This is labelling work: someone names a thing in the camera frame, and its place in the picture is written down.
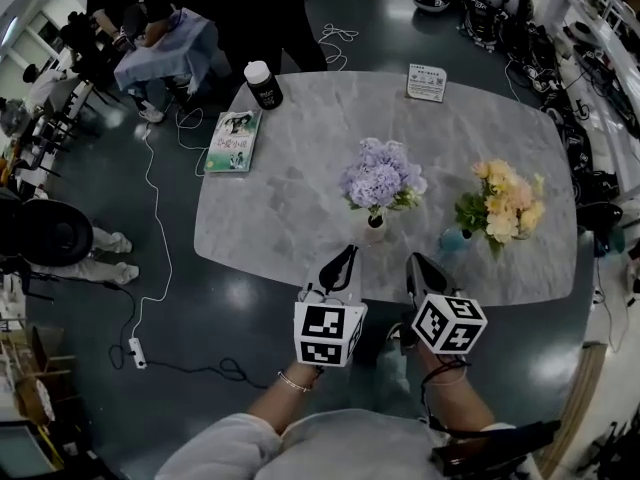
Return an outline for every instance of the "bracelet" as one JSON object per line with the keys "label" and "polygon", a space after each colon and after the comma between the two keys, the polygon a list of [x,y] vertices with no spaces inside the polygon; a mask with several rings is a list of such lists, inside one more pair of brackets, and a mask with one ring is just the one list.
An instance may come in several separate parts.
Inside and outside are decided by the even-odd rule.
{"label": "bracelet", "polygon": [[311,391],[310,388],[303,388],[302,386],[298,386],[295,382],[289,380],[287,376],[280,370],[278,372],[278,377],[280,377],[286,384],[291,386],[293,389],[297,389],[298,391],[302,391],[303,393],[308,393]]}

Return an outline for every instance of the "white vase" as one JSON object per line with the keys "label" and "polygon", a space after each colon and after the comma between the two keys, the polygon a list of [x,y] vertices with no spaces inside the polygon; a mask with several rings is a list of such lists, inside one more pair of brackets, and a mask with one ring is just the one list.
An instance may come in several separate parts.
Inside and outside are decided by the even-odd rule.
{"label": "white vase", "polygon": [[364,239],[370,243],[375,244],[384,238],[387,232],[387,220],[383,215],[379,215],[375,219],[371,216],[367,219],[367,224],[364,230]]}

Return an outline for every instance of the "blue cloth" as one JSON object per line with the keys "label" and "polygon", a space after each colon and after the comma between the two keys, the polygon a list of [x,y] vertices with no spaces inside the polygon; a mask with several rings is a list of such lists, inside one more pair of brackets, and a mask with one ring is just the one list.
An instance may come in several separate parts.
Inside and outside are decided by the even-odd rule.
{"label": "blue cloth", "polygon": [[127,92],[136,83],[178,75],[191,75],[189,93],[204,80],[216,52],[215,25],[187,9],[176,11],[171,20],[176,28],[152,48],[138,47],[127,53],[114,75],[120,90]]}

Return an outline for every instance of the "gray marble surface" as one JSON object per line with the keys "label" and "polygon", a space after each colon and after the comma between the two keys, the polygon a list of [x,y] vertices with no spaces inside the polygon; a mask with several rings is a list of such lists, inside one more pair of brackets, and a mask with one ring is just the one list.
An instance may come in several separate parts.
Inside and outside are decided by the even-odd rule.
{"label": "gray marble surface", "polygon": [[[320,256],[361,243],[365,210],[351,211],[338,179],[366,137],[403,142],[429,188],[419,208],[392,213],[385,239],[362,249],[366,299],[407,302],[405,261],[418,251],[439,259],[483,305],[567,296],[576,261],[569,169],[551,119],[479,89],[447,85],[444,102],[404,95],[406,76],[327,72],[278,77],[285,100],[265,112],[245,175],[205,175],[194,245],[207,259],[302,285]],[[257,109],[246,86],[231,109]],[[509,244],[496,261],[483,239],[441,256],[438,237],[454,223],[455,200],[474,190],[471,166],[502,158],[526,178],[546,179],[547,212],[533,237]]]}

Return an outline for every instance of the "book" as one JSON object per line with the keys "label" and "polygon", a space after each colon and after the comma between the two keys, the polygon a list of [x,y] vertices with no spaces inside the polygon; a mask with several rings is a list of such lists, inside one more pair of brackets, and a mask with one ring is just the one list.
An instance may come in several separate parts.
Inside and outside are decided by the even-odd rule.
{"label": "book", "polygon": [[205,172],[247,172],[262,112],[222,112],[204,163]]}

